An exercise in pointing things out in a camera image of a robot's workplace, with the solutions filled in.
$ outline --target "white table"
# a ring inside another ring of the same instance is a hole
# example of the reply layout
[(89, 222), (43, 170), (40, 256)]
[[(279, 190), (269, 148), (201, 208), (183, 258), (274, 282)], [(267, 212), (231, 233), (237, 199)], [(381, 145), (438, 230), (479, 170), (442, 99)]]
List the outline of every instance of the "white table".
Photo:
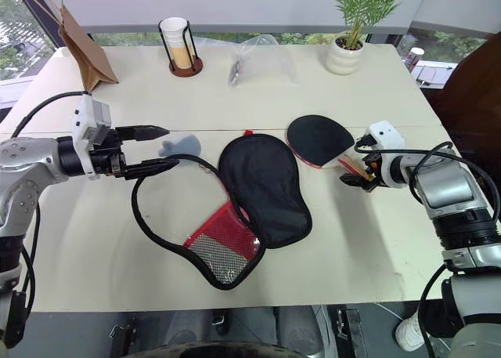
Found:
[[(231, 46), (201, 47), (203, 71), (177, 78), (161, 47), (105, 48), (120, 83), (102, 84), (96, 99), (110, 105), (115, 125), (157, 124), (178, 130), (285, 129), (297, 117), (321, 114), (345, 127), (388, 120), (396, 127), (440, 125), (392, 45), (367, 44), (360, 71), (339, 76), (323, 67), (326, 46), (285, 46), (297, 70), (297, 85), (264, 78), (228, 87)], [(17, 117), (59, 92), (81, 90), (77, 64), (58, 51), (0, 124), (13, 132)], [(46, 107), (25, 132), (71, 131), (78, 98)]]
[[(115, 125), (153, 123), (192, 131), (201, 141), (201, 157), (214, 165), (243, 128), (266, 129), (258, 132), (283, 139), (283, 129), (302, 114), (330, 116), (354, 136), (387, 118), (411, 148), (449, 139), (392, 47), (368, 45), (364, 69), (347, 77), (323, 70), (316, 58), (320, 47), (287, 48), (301, 65), (300, 85), (257, 83), (232, 91), (225, 84), (228, 49), (201, 49), (206, 69), (193, 79), (172, 77), (159, 49), (106, 49), (121, 83), (102, 85), (95, 95), (111, 105)], [(71, 58), (50, 60), (0, 132), (11, 132), (44, 98), (79, 89), (78, 78)], [(26, 132), (67, 135), (76, 102), (50, 105)], [(8, 137), (0, 134), (0, 139)], [(163, 139), (127, 142), (128, 163), (156, 157)], [(299, 169), (312, 232), (296, 244), (267, 250), (231, 291), (213, 288), (192, 264), (144, 236), (132, 216), (133, 182), (78, 177), (49, 187), (41, 198), (34, 309), (146, 311), (418, 299), (442, 257), (431, 222), (408, 190), (367, 194), (341, 183), (339, 168), (318, 170), (299, 162)], [(169, 238), (176, 232), (182, 241), (225, 202), (225, 195), (213, 176), (184, 165), (148, 179), (139, 200), (156, 233)], [(190, 208), (184, 207), (186, 201), (193, 201)], [(436, 260), (424, 259), (430, 253)], [(439, 295), (438, 287), (432, 289), (431, 297)]]

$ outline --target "robotic arm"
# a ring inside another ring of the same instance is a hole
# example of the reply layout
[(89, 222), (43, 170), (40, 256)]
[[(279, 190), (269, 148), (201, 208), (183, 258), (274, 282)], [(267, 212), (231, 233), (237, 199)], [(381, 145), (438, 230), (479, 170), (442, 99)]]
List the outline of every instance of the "robotic arm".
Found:
[[(360, 150), (361, 146), (372, 150)], [(453, 273), (442, 283), (442, 297), (452, 321), (463, 327), (458, 333), (461, 349), (452, 351), (451, 356), (483, 356), (478, 354), (484, 353), (486, 346), (497, 346), (501, 356), (501, 236), (496, 229), (499, 216), (490, 216), (473, 176), (453, 159), (452, 149), (437, 150), (439, 155), (449, 157), (405, 150), (404, 139), (387, 121), (371, 125), (355, 144), (355, 150), (368, 154), (363, 160), (374, 177), (367, 181), (346, 174), (341, 176), (344, 183), (368, 192), (377, 186), (403, 188), (412, 183), (434, 225), (444, 248), (443, 261)], [(425, 156), (428, 159), (421, 163)]]
[(0, 340), (8, 348), (23, 337), (26, 295), (14, 288), (20, 282), (23, 239), (41, 192), (71, 176), (137, 179), (178, 164), (158, 158), (127, 165), (121, 151), (123, 141), (156, 139), (169, 131), (152, 125), (110, 126), (109, 107), (84, 94), (75, 111), (72, 136), (20, 137), (0, 143)]

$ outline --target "potted plant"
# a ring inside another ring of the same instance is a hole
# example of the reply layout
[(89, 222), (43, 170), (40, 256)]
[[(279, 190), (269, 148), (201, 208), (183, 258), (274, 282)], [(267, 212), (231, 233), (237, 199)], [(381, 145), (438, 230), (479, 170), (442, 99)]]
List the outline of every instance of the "potted plant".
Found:
[(397, 0), (335, 0), (349, 29), (330, 45), (326, 66), (335, 74), (350, 74), (359, 65), (363, 51), (362, 31), (392, 14)]

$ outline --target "white sneaker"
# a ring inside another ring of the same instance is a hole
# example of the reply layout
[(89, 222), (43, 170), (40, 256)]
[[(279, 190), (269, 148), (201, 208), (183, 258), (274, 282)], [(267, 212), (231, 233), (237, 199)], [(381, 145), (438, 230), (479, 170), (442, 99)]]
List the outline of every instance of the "white sneaker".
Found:
[(395, 331), (395, 340), (406, 352), (413, 352), (424, 345), (420, 324), (417, 321), (417, 311), (409, 319), (403, 320)]

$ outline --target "brown paper bag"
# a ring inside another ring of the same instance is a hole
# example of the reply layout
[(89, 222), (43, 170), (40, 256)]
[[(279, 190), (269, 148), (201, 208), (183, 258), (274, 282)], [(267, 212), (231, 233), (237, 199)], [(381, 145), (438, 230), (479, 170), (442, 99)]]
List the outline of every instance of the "brown paper bag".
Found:
[(113, 73), (103, 49), (78, 25), (63, 0), (61, 0), (60, 9), (53, 0), (46, 0), (51, 5), (54, 14), (38, 0), (33, 1), (59, 24), (59, 35), (78, 63), (85, 90), (92, 91), (100, 81), (118, 83), (117, 76)]

